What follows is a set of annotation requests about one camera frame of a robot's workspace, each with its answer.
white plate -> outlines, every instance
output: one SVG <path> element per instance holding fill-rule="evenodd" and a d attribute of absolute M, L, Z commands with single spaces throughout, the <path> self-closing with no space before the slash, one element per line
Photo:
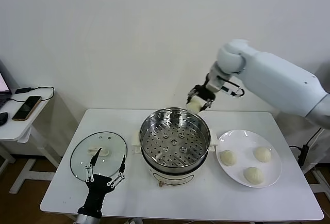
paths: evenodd
<path fill-rule="evenodd" d="M 272 160 L 262 163 L 253 154 L 257 147 L 267 147 L 271 150 Z M 231 150 L 236 154 L 237 162 L 233 166 L 226 166 L 220 160 L 220 152 Z M 236 182 L 253 188 L 264 188 L 278 180 L 282 172 L 281 159 L 274 147 L 260 135 L 247 130 L 231 130 L 219 138 L 216 148 L 217 159 L 222 169 Z M 243 172 L 248 167 L 257 167 L 265 176 L 261 184 L 251 184 L 245 179 Z"/>

steamed bun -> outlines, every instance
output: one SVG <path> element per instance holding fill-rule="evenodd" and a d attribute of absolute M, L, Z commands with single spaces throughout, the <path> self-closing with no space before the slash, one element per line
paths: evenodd
<path fill-rule="evenodd" d="M 269 148 L 266 147 L 258 147 L 254 150 L 254 156 L 260 162 L 269 162 L 272 160 L 272 153 L 270 152 Z"/>
<path fill-rule="evenodd" d="M 197 99 L 192 97 L 192 99 L 186 105 L 186 107 L 190 112 L 192 112 L 194 114 L 198 114 L 199 112 L 201 112 L 202 105 L 200 104 L 200 102 Z"/>
<path fill-rule="evenodd" d="M 261 184 L 264 181 L 263 173 L 256 167 L 249 167 L 244 171 L 244 177 L 251 184 Z"/>
<path fill-rule="evenodd" d="M 222 163 L 224 163 L 227 166 L 233 166 L 236 164 L 236 155 L 231 150 L 225 150 L 220 153 L 220 159 Z"/>

robotic arm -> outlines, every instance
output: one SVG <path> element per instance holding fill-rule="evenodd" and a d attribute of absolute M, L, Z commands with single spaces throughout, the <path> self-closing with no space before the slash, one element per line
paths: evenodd
<path fill-rule="evenodd" d="M 239 39 L 220 48 L 205 83 L 189 92 L 187 108 L 199 113 L 211 107 L 218 91 L 235 98 L 243 96 L 244 90 L 230 81 L 232 76 L 279 110 L 330 129 L 330 94 L 316 76 L 276 55 L 257 51 Z"/>
<path fill-rule="evenodd" d="M 74 224 L 98 224 L 102 217 L 101 209 L 105 195 L 114 191 L 115 187 L 125 179 L 125 155 L 118 170 L 118 175 L 114 180 L 103 175 L 94 174 L 93 168 L 101 149 L 92 157 L 90 163 L 85 165 L 85 183 L 89 192 L 84 205 L 78 209 L 77 220 Z"/>

glass lid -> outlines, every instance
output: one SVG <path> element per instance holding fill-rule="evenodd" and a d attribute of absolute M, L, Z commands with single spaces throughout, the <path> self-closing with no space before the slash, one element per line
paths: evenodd
<path fill-rule="evenodd" d="M 102 149 L 93 168 L 94 174 L 111 177 L 119 170 L 127 155 L 126 142 L 116 133 L 98 132 L 82 140 L 71 155 L 70 167 L 76 178 L 85 181 L 85 165 L 89 165 L 99 148 Z"/>

stainless steel steamer basket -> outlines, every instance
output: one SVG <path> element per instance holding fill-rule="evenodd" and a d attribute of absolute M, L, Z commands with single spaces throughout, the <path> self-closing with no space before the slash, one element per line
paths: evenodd
<path fill-rule="evenodd" d="M 198 115 L 180 108 L 160 109 L 148 116 L 139 133 L 142 153 L 156 170 L 182 175 L 205 160 L 210 130 Z"/>

